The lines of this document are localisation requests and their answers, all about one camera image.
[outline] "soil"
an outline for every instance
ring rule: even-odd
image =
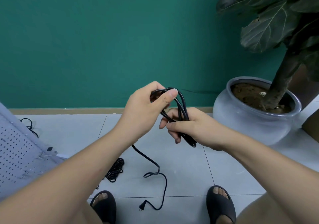
[[[231,90],[234,96],[238,100],[242,101],[243,103],[255,109],[264,111],[264,109],[261,106],[261,100],[263,98],[263,95],[265,95],[265,93],[267,93],[268,90],[259,86],[246,84],[246,83],[233,85],[231,87]],[[288,113],[290,111],[291,111],[290,106],[286,106],[286,105],[278,105],[275,109],[266,109],[266,112],[279,113],[279,114]]]

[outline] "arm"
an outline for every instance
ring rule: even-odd
[[[1,223],[68,223],[116,159],[154,125],[176,90],[150,102],[157,82],[131,95],[122,117],[108,134],[0,204]]]
[[[214,150],[223,150],[237,159],[265,188],[295,223],[316,223],[319,219],[319,173],[301,165],[262,143],[229,129],[198,109],[188,110],[189,122],[167,123],[177,142],[176,132],[187,133]],[[168,112],[177,116],[175,109]]]

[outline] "plant stem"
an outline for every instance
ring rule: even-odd
[[[298,60],[298,56],[294,54],[294,51],[288,48],[267,94],[262,99],[261,104],[263,108],[275,109],[279,105],[293,75],[297,72],[300,65],[301,60]]]

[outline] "potted plant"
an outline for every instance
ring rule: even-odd
[[[287,90],[304,64],[308,77],[319,81],[319,0],[219,0],[218,13],[257,14],[241,29],[241,45],[262,53],[284,44],[283,61],[272,82],[254,77],[231,79],[217,97],[213,116],[219,122],[265,144],[291,129],[301,103]]]

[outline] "flower pot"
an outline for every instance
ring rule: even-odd
[[[213,107],[213,118],[221,124],[250,136],[265,145],[271,145],[289,133],[295,116],[301,111],[298,98],[287,91],[280,103],[289,105],[291,112],[275,114],[257,110],[238,100],[231,86],[248,83],[269,89],[271,81],[257,77],[236,77],[228,81],[226,89],[217,97]]]

